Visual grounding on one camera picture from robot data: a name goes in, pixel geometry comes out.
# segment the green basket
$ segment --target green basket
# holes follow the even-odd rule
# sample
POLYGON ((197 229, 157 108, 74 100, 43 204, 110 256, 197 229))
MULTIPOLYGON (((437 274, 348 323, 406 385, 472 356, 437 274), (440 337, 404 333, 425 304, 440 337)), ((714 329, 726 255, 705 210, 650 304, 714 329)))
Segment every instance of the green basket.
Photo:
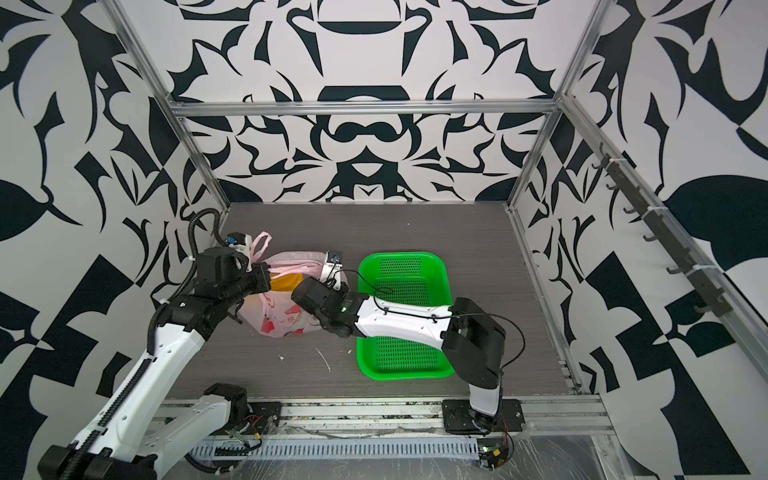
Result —
MULTIPOLYGON (((392 294, 374 293, 358 280, 358 290, 382 300, 417 306, 451 305, 451 289, 445 264, 431 253, 374 253, 360 264, 359 272, 378 288, 392 294)), ((357 339, 357 364, 374 380, 444 379, 453 367, 440 350, 388 336, 357 339)))

